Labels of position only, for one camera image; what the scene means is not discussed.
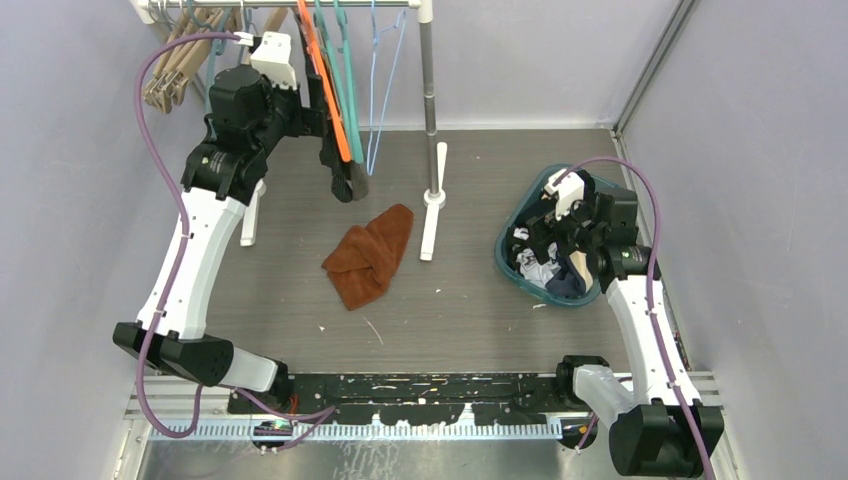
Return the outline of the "navy underwear cream waistband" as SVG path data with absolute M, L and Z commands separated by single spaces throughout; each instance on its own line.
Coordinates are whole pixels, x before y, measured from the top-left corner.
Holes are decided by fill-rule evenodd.
M 558 254 L 556 265 L 559 269 L 545 284 L 551 295 L 577 299 L 584 297 L 593 288 L 595 279 L 586 253 L 573 251 L 567 256 Z

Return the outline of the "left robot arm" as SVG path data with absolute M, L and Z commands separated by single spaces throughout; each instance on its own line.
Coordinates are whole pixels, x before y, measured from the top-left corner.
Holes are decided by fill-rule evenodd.
M 218 73 L 210 103 L 206 136 L 187 156 L 180 180 L 189 225 L 176 226 L 148 300 L 136 321 L 116 325 L 113 342 L 137 357 L 150 334 L 147 366 L 204 386 L 252 390 L 257 405 L 277 413 L 292 397 L 286 366 L 207 334 L 207 310 L 268 157 L 284 137 L 320 135 L 323 116 L 302 106 L 293 67 L 257 62 Z

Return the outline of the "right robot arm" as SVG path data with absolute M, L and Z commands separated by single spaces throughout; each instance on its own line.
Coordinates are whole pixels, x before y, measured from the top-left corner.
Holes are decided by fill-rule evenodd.
M 631 367 L 625 386 L 599 357 L 567 356 L 555 384 L 558 403 L 587 405 L 606 427 L 610 457 L 622 476 L 711 478 L 709 460 L 724 432 L 719 408 L 694 387 L 660 304 L 653 250 L 639 244 L 638 200 L 622 188 L 545 187 L 533 203 L 531 233 L 581 255 L 611 306 Z

